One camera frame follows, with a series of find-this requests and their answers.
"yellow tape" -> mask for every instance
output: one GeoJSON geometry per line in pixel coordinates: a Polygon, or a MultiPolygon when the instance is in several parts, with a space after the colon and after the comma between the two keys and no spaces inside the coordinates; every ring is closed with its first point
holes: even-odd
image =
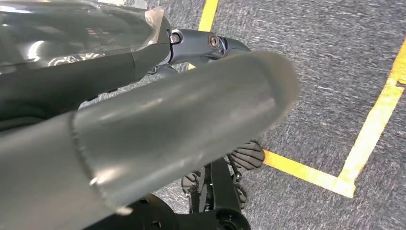
{"type": "Polygon", "coordinates": [[[267,150],[264,152],[266,165],[349,198],[354,194],[354,184],[273,152],[267,150]]]}
{"type": "Polygon", "coordinates": [[[352,198],[355,179],[375,148],[389,118],[405,88],[397,83],[406,83],[406,39],[392,66],[388,80],[375,105],[369,112],[354,146],[352,147],[338,177],[313,169],[273,152],[265,151],[265,164],[296,176],[302,180],[352,198]]]}
{"type": "MultiPolygon", "coordinates": [[[[218,0],[206,0],[204,4],[202,17],[200,19],[199,30],[209,32],[212,30],[214,15],[217,10],[218,0]]],[[[194,68],[194,65],[189,64],[188,69],[194,68]]]]}
{"type": "Polygon", "coordinates": [[[395,59],[388,80],[369,112],[345,161],[343,170],[338,176],[342,180],[354,183],[366,164],[405,89],[397,86],[398,82],[406,83],[406,40],[395,59]]]}

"hex bolt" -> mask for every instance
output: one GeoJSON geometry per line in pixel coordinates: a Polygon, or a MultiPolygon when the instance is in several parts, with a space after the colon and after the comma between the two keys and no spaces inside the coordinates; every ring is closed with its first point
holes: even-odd
{"type": "Polygon", "coordinates": [[[169,41],[171,44],[176,44],[180,42],[180,36],[178,34],[172,34],[169,36],[169,41]]]}
{"type": "Polygon", "coordinates": [[[209,35],[209,46],[212,49],[218,48],[218,37],[214,34],[209,35]]]}
{"type": "Polygon", "coordinates": [[[236,174],[236,182],[239,182],[242,178],[242,174],[240,172],[237,172],[236,174]]]}

